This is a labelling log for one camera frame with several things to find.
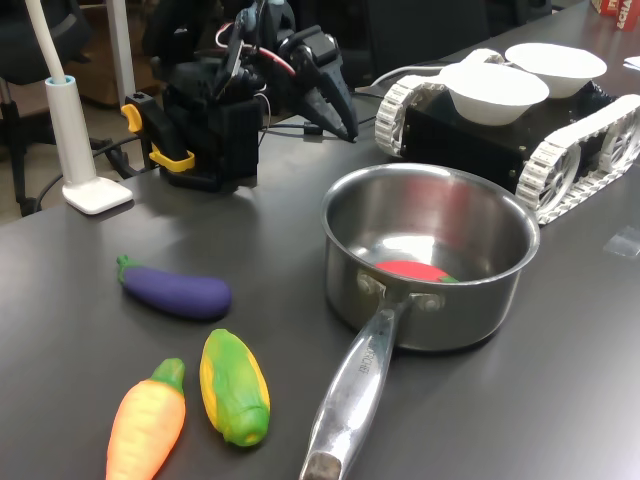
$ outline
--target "cable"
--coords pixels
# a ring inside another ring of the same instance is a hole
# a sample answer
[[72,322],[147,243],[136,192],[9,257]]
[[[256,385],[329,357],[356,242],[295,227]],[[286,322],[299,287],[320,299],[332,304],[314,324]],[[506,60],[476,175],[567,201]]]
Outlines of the cable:
[[49,183],[47,183],[47,186],[42,189],[42,191],[38,195],[38,198],[36,198],[36,206],[33,208],[33,213],[36,213],[38,210],[40,210],[40,205],[42,205],[42,199],[44,198],[44,196],[47,194],[47,192],[49,192],[49,190],[51,190],[51,187],[53,187],[61,179],[62,174],[51,180]]
[[[375,118],[376,117],[373,116],[373,117],[365,118],[364,120],[360,120],[358,122],[358,125],[362,125],[363,123],[367,123],[367,122],[370,122],[371,120],[375,120]],[[303,130],[305,128],[305,126],[303,124],[300,124],[300,123],[276,123],[275,125],[271,125],[269,127],[269,130],[273,130],[273,129],[276,129],[276,128],[299,128],[299,129]]]
[[376,119],[375,115],[373,117],[365,118],[364,120],[360,120],[358,122],[358,125],[362,125],[363,123],[367,123],[367,122],[370,122],[371,120],[375,120],[375,119]]
[[378,95],[377,93],[351,92],[351,95],[354,97],[370,97],[370,98],[378,98],[380,100],[384,100],[384,95]]
[[[220,41],[220,36],[227,31],[227,29],[233,25],[232,23],[225,23],[220,30],[218,30],[218,33],[216,33],[216,45],[220,48],[223,49],[227,49],[229,48],[229,45],[226,45],[224,43],[222,43]],[[242,44],[242,48],[246,48],[246,49],[252,49],[252,48],[256,48],[253,45],[250,45],[248,43],[244,43]],[[291,75],[292,77],[295,77],[296,75],[296,71],[293,69],[293,67],[287,63],[286,60],[282,59],[281,57],[279,57],[278,55],[276,55],[275,53],[273,53],[271,50],[267,50],[266,48],[262,48],[262,47],[258,47],[258,52],[260,52],[262,55],[264,55],[265,57],[269,57],[271,60],[273,60],[275,63],[277,63],[278,65],[280,65],[281,67],[283,67],[287,73],[289,75]]]
[[124,138],[122,140],[118,140],[116,143],[110,143],[106,147],[102,147],[100,150],[96,150],[95,152],[93,152],[93,158],[99,157],[103,153],[108,152],[109,150],[113,150],[114,148],[117,148],[117,147],[119,147],[121,145],[124,145],[125,143],[134,142],[134,141],[138,140],[139,138],[140,137],[138,135],[135,135],[133,137],[127,137],[127,138]]
[[[103,153],[108,152],[109,150],[113,150],[114,148],[117,148],[117,147],[119,147],[121,145],[124,145],[125,143],[129,143],[129,142],[133,142],[134,140],[138,140],[139,138],[140,137],[138,137],[136,135],[135,137],[128,137],[128,138],[125,138],[123,140],[118,140],[115,143],[110,143],[106,147],[103,147],[103,148],[93,152],[93,158],[96,158],[96,157],[102,155]],[[42,206],[42,200],[44,199],[44,196],[49,192],[49,190],[51,190],[51,187],[53,187],[61,179],[62,179],[62,174],[59,174],[56,178],[54,178],[49,183],[47,183],[47,185],[42,189],[42,191],[40,192],[40,194],[36,198],[36,204],[35,204],[35,207],[33,208],[33,213],[36,213],[38,210],[40,210],[40,208]]]
[[267,128],[264,129],[264,132],[262,132],[262,136],[260,137],[260,140],[258,141],[258,147],[260,147],[260,145],[262,145],[262,140],[264,140],[264,136],[267,134],[267,132],[269,131],[269,127],[271,126],[271,103],[269,103],[269,99],[267,98],[267,96],[264,93],[256,93],[254,95],[254,97],[262,97],[264,98],[264,101],[267,102],[267,112],[269,112],[269,119],[267,120]]
[[276,123],[269,128],[304,128],[304,125],[300,123]]
[[386,80],[387,78],[393,77],[393,76],[395,76],[395,75],[397,75],[399,73],[402,73],[402,72],[439,72],[444,67],[446,67],[446,65],[437,66],[437,67],[435,67],[435,66],[431,66],[431,67],[409,66],[409,67],[396,68],[395,70],[391,70],[389,73],[385,73],[381,77],[378,77],[378,79],[376,79],[376,81],[373,82],[371,84],[371,86],[375,87],[376,85],[378,85],[380,82]]

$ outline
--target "gray table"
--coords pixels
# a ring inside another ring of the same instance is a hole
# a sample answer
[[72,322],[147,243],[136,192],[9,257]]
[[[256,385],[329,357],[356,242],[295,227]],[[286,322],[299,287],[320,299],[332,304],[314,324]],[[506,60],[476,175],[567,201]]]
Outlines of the gray table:
[[[600,43],[590,35],[602,34],[619,49],[598,53],[619,59],[638,33],[623,41],[597,20],[578,6],[489,44],[591,48]],[[610,63],[606,85],[637,91],[640,74],[620,63]],[[358,104],[363,116],[374,110]],[[323,298],[320,201],[342,175],[385,161],[370,125],[356,145],[272,134],[254,189],[215,196],[148,174],[127,182],[133,207],[97,218],[59,207],[1,228],[0,478],[104,478],[122,396],[170,356],[187,364],[187,422],[159,479],[297,478],[316,408],[353,338]],[[640,227],[639,185],[634,167],[543,230],[510,318],[483,348],[397,352],[351,479],[640,476],[640,267],[603,252],[622,227]],[[233,311],[197,324],[138,304],[116,282],[125,252],[224,278]],[[216,327],[246,341],[267,379],[273,415],[260,448],[226,446],[206,418],[197,372]]]

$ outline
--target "saucepan rim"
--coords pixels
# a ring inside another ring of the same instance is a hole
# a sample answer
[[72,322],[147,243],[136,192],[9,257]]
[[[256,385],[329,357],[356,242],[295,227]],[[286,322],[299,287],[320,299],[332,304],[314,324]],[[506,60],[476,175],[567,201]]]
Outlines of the saucepan rim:
[[[480,280],[471,280],[471,281],[456,282],[456,283],[429,282],[426,280],[420,280],[412,277],[405,277],[403,275],[398,275],[395,273],[382,270],[376,267],[374,264],[371,264],[366,260],[363,260],[361,257],[354,254],[351,250],[346,248],[341,242],[338,241],[338,239],[333,234],[331,227],[329,226],[327,213],[333,199],[336,197],[336,195],[340,191],[346,188],[347,185],[355,182],[357,179],[365,175],[371,175],[373,172],[380,172],[380,171],[397,171],[397,172],[409,171],[409,172],[416,172],[416,173],[424,172],[424,173],[430,173],[432,175],[440,176],[440,177],[444,177],[444,176],[448,177],[448,176],[454,175],[458,178],[463,178],[471,183],[484,186],[494,191],[496,194],[501,194],[504,200],[510,203],[512,207],[516,210],[516,212],[522,216],[525,224],[524,227],[528,229],[530,232],[529,246],[528,246],[527,253],[522,257],[522,259],[520,259],[520,261],[516,265],[497,275],[482,278]],[[492,283],[502,278],[509,277],[510,275],[513,275],[518,271],[522,270],[535,256],[540,246],[540,228],[538,227],[538,222],[536,221],[536,218],[533,215],[533,213],[529,209],[527,209],[520,202],[520,200],[516,198],[515,195],[513,195],[508,190],[502,188],[500,185],[497,185],[482,177],[479,177],[472,173],[463,172],[461,170],[456,170],[454,168],[448,168],[448,167],[439,167],[435,165],[427,165],[427,164],[420,164],[420,163],[391,163],[391,164],[376,165],[373,167],[366,167],[360,170],[356,170],[340,178],[331,186],[331,188],[329,188],[329,190],[327,191],[327,193],[325,194],[322,200],[321,210],[322,210],[322,218],[321,218],[322,227],[324,228],[325,234],[333,242],[333,244],[336,245],[340,250],[342,250],[347,256],[349,256],[350,258],[352,258],[353,260],[355,260],[360,264],[366,265],[368,268],[372,269],[377,273],[380,273],[381,275],[385,275],[392,279],[402,280],[406,282],[414,282],[417,284],[438,285],[440,287],[446,286],[446,287],[456,288],[456,287],[465,287],[470,285],[482,285],[485,283]]]

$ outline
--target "white bowl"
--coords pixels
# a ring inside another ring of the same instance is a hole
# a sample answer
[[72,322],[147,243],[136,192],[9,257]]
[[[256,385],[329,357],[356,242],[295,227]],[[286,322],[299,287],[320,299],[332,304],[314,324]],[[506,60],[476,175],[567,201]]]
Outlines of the white bowl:
[[607,71],[607,64],[586,50],[550,43],[516,45],[505,57],[540,77],[549,86],[551,98],[575,95],[589,80]]
[[458,113],[480,125],[515,122],[549,95],[549,88],[535,75],[493,63],[458,63],[441,75]]

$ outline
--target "purple toy eggplant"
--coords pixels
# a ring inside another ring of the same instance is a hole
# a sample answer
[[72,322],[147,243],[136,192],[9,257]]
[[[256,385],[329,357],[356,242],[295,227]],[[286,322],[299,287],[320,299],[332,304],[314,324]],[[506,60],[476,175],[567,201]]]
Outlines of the purple toy eggplant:
[[231,290],[225,282],[211,277],[189,277],[162,272],[118,257],[118,280],[139,300],[182,317],[210,320],[221,317],[231,307]]

